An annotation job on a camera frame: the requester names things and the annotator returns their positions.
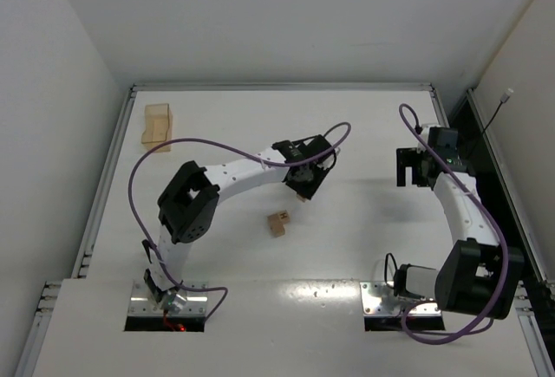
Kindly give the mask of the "wooden block letter H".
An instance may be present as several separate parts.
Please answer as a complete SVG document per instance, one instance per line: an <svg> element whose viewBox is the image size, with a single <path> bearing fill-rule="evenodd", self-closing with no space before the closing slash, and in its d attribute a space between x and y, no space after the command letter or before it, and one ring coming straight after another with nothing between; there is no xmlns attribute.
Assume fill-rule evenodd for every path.
<svg viewBox="0 0 555 377"><path fill-rule="evenodd" d="M291 221L290 215L287 211L281 211L277 215L281 224L288 224Z"/></svg>

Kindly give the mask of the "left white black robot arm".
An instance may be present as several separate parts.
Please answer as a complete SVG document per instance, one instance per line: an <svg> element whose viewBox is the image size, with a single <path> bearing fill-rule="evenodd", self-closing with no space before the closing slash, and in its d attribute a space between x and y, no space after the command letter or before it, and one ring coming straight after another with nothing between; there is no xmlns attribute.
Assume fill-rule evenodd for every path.
<svg viewBox="0 0 555 377"><path fill-rule="evenodd" d="M154 302L168 309L182 290L180 275L188 253L208 232L218 205L269 184L284 184L298 197L310 200L334 167L337 155L319 134L296 142L277 142L254 159L215 166L199 166L193 160L183 164L157 201L158 243L143 241L156 256L144 275Z"/></svg>

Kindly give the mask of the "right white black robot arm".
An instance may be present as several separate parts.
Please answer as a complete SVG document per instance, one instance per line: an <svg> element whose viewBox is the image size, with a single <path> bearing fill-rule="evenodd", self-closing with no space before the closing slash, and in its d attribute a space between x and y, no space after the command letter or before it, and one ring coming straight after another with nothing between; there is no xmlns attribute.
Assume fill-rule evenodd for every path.
<svg viewBox="0 0 555 377"><path fill-rule="evenodd" d="M401 265L394 274L395 296L432 299L444 311L478 315L490 301L502 267L508 271L502 290L488 317L504 319L513 303L525 257L517 247L502 254L498 234L480 210L476 178L460 158L455 129L429 124L418 128L423 143L396 151L397 184L404 186L406 173L412 183L428 187L441 203L454 247L438 270Z"/></svg>

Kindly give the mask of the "transparent orange plastic container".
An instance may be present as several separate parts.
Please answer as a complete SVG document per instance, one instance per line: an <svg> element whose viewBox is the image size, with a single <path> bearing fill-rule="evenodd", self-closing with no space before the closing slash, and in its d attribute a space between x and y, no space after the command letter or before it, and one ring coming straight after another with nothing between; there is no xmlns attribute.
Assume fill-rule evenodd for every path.
<svg viewBox="0 0 555 377"><path fill-rule="evenodd" d="M173 114L167 103L146 105L144 109L145 130L141 144L147 151L173 138Z"/></svg>

